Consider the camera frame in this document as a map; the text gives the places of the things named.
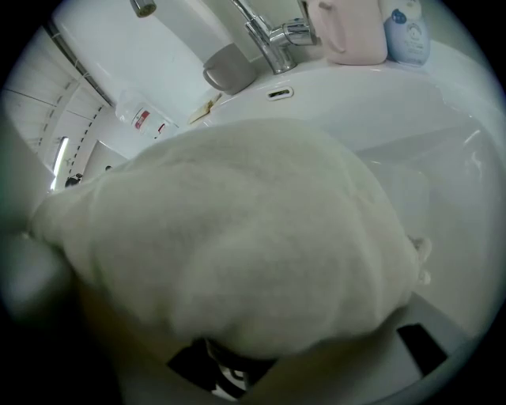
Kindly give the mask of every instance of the pink bottle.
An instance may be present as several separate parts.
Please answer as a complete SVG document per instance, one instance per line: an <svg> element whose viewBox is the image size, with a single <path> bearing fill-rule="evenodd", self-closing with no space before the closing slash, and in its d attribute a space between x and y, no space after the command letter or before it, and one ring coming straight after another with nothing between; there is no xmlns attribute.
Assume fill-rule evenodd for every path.
<svg viewBox="0 0 506 405"><path fill-rule="evenodd" d="M387 58L377 0L309 0L308 12L331 62L376 65Z"/></svg>

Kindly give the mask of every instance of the black object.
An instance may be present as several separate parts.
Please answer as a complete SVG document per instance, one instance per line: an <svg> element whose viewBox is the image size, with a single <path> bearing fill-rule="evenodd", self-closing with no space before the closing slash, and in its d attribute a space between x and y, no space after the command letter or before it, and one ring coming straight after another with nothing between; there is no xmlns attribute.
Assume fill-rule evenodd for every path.
<svg viewBox="0 0 506 405"><path fill-rule="evenodd" d="M229 381L221 372L220 366L230 369L232 376L236 374L235 371L242 371L246 388L250 388L274 363L274 360L242 358L215 342L199 339L182 349L167 363L167 367L206 391L211 392L219 386L233 398L239 399L246 391Z"/></svg>
<svg viewBox="0 0 506 405"><path fill-rule="evenodd" d="M437 345L431 335L420 324L400 327L397 333L410 351L413 360L417 363L424 377L447 359L443 349Z"/></svg>
<svg viewBox="0 0 506 405"><path fill-rule="evenodd" d="M240 376L239 374L237 374L237 371L235 370L230 370L230 375L235 379L235 380L238 380L238 381L244 381L244 378L242 376Z"/></svg>
<svg viewBox="0 0 506 405"><path fill-rule="evenodd" d="M0 236L0 256L0 403L121 405L65 256L21 234Z"/></svg>
<svg viewBox="0 0 506 405"><path fill-rule="evenodd" d="M76 179L75 177L69 177L65 182L65 188L76 186L81 182L81 179Z"/></svg>

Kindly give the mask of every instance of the faucet handle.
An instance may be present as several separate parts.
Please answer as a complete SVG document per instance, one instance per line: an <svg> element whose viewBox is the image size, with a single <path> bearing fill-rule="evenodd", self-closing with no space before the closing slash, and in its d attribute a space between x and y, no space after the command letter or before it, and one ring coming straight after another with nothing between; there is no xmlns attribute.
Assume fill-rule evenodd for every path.
<svg viewBox="0 0 506 405"><path fill-rule="evenodd" d="M283 24L286 39L293 45L316 44L315 28L308 14L307 0L297 0L302 18L295 18Z"/></svg>

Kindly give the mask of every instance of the small object on counter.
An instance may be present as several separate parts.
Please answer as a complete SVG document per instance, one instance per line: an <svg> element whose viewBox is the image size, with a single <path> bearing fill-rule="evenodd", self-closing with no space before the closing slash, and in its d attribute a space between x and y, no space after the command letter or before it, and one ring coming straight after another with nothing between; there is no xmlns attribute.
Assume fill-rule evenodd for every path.
<svg viewBox="0 0 506 405"><path fill-rule="evenodd" d="M201 106L197 111L195 111L190 118L188 118L188 123L194 123L197 119L202 118L204 115L208 115L211 112L211 108L216 104L218 100L221 98L221 93L218 93L211 100Z"/></svg>
<svg viewBox="0 0 506 405"><path fill-rule="evenodd" d="M211 56L204 63L202 73L210 85L230 96L256 79L255 69L235 44L229 44Z"/></svg>
<svg viewBox="0 0 506 405"><path fill-rule="evenodd" d="M115 114L122 123L131 125L142 135L153 139L158 139L162 134L171 136L178 128L133 89L121 92Z"/></svg>
<svg viewBox="0 0 506 405"><path fill-rule="evenodd" d="M310 0L308 12L331 62L376 65L387 58L387 41L376 1Z"/></svg>
<svg viewBox="0 0 506 405"><path fill-rule="evenodd" d="M419 0L380 0L388 55L396 62L422 66L430 53L429 31Z"/></svg>

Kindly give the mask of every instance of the wall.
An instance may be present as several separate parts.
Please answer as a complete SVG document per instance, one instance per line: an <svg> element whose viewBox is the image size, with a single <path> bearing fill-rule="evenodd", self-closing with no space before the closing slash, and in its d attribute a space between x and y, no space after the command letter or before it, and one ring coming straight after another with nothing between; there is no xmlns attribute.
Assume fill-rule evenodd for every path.
<svg viewBox="0 0 506 405"><path fill-rule="evenodd" d="M158 0L154 16L202 63L232 43L228 30L202 0Z"/></svg>
<svg viewBox="0 0 506 405"><path fill-rule="evenodd" d="M53 20L114 102L137 88L181 124L210 88L195 54L155 17L137 18L127 0L68 0Z"/></svg>
<svg viewBox="0 0 506 405"><path fill-rule="evenodd" d="M49 190L53 173L23 141L0 109L0 231L25 230Z"/></svg>
<svg viewBox="0 0 506 405"><path fill-rule="evenodd" d="M244 29L244 17L230 0L203 1L224 23L237 46L250 60L260 57L259 49ZM267 16L274 25L300 17L296 0L250 0L250 3L258 13ZM454 47L482 65L486 65L486 59L479 47L451 11L439 0L421 0L421 4L433 40ZM309 48L314 47L291 47L294 50L294 58L299 62L312 59L313 55L320 56L318 52Z"/></svg>
<svg viewBox="0 0 506 405"><path fill-rule="evenodd" d="M96 141L83 173L83 180L94 179L104 173L107 166L115 168L126 161L125 157L108 148L102 142Z"/></svg>
<svg viewBox="0 0 506 405"><path fill-rule="evenodd" d="M69 139L55 182L79 170L81 144L105 104L41 28L17 60L1 91L2 106L20 136L50 170Z"/></svg>
<svg viewBox="0 0 506 405"><path fill-rule="evenodd" d="M100 113L90 128L89 135L90 142L93 142L87 145L89 157L96 141L102 142L126 159L135 157L143 149L156 142L154 139L143 137L133 127L119 121L114 108L105 108Z"/></svg>

